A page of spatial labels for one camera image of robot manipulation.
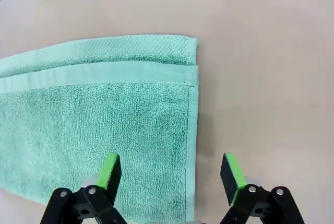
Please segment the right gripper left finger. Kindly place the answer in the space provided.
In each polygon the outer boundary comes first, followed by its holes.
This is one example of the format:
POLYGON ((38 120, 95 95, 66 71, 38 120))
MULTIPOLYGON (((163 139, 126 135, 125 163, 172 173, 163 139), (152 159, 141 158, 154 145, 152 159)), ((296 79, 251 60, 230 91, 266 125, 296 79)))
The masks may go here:
POLYGON ((83 223, 90 218, 97 223, 122 223, 114 207, 121 174, 119 155, 108 154, 96 182, 74 193, 62 187, 53 191, 40 223, 83 223))

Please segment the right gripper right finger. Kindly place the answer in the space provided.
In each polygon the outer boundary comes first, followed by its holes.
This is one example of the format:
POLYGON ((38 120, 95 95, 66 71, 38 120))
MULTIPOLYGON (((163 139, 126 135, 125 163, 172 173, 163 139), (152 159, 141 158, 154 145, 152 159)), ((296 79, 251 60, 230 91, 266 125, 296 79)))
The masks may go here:
POLYGON ((232 153, 223 155, 220 176, 230 206, 221 223, 246 223, 249 217, 259 218, 264 224, 304 223, 287 187, 277 186, 267 191, 248 183, 232 153))

